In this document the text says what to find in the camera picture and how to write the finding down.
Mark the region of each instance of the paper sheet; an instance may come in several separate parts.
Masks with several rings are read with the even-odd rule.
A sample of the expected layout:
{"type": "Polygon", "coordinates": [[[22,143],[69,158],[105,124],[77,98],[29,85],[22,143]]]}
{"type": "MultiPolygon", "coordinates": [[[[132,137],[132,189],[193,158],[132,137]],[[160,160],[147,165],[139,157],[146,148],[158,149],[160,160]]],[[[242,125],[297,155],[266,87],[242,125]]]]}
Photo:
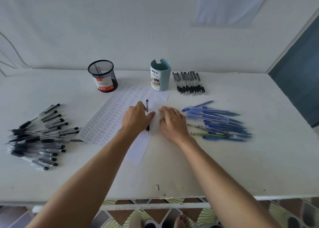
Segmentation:
{"type": "MultiPolygon", "coordinates": [[[[90,121],[81,129],[77,137],[87,143],[98,146],[106,145],[122,126],[122,118],[129,106],[138,101],[146,103],[149,100],[149,112],[157,111],[164,105],[169,92],[155,91],[146,87],[125,82],[118,91],[110,97],[90,121]]],[[[150,124],[150,135],[143,131],[129,148],[125,159],[140,163],[151,139],[152,131],[158,121],[150,124]]]]}
{"type": "Polygon", "coordinates": [[[264,0],[199,0],[195,24],[248,26],[263,2],[264,0]]]}

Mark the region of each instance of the light blue pen holder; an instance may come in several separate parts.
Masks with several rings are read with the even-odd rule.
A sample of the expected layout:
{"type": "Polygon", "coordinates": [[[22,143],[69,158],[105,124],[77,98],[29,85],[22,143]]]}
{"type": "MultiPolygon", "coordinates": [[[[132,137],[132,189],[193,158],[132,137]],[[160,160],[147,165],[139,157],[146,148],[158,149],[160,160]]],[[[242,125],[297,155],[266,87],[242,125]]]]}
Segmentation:
{"type": "Polygon", "coordinates": [[[171,62],[164,58],[157,63],[156,60],[151,62],[151,86],[155,90],[164,91],[168,88],[169,78],[171,75],[171,62]]]}

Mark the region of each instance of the dark blue wall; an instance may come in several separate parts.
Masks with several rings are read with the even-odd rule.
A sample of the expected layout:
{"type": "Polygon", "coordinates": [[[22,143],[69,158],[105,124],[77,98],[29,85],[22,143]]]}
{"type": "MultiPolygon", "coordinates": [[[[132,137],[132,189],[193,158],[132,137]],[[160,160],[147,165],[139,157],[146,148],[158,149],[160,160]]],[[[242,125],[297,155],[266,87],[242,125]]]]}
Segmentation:
{"type": "Polygon", "coordinates": [[[319,125],[319,17],[269,75],[309,125],[319,125]]]}

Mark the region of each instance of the black mesh pen holder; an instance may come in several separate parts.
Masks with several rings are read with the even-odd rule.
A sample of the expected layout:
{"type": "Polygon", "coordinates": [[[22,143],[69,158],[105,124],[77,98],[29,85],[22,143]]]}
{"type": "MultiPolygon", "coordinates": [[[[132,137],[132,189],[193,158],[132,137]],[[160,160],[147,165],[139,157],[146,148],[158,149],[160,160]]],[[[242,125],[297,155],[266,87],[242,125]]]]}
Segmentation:
{"type": "Polygon", "coordinates": [[[117,88],[114,64],[109,60],[98,60],[89,65],[87,70],[92,74],[99,91],[109,93],[117,88]]]}

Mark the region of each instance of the pile of pens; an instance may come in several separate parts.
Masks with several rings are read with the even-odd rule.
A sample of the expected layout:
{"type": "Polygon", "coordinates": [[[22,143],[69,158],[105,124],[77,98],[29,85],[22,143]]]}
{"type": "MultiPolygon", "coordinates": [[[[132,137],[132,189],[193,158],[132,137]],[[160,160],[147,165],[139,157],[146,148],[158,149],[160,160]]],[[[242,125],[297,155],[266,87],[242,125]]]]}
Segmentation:
{"type": "Polygon", "coordinates": [[[79,133],[78,127],[62,130],[69,123],[65,122],[56,109],[60,104],[51,105],[42,111],[36,118],[19,126],[18,129],[9,130],[12,135],[7,148],[11,155],[30,162],[40,170],[58,166],[57,156],[66,152],[65,144],[82,142],[82,140],[63,140],[61,138],[79,133]]]}
{"type": "Polygon", "coordinates": [[[204,132],[190,132],[194,136],[202,136],[203,139],[209,141],[227,140],[246,142],[247,139],[252,138],[252,134],[247,132],[247,128],[243,126],[241,121],[234,118],[239,114],[228,110],[217,110],[208,107],[206,104],[213,102],[213,100],[204,103],[185,107],[182,111],[186,112],[187,120],[202,121],[201,125],[187,124],[199,128],[204,132]]]}
{"type": "Polygon", "coordinates": [[[198,73],[195,74],[194,71],[188,73],[181,72],[181,74],[173,72],[173,77],[177,83],[177,91],[180,95],[206,95],[198,73]]]}

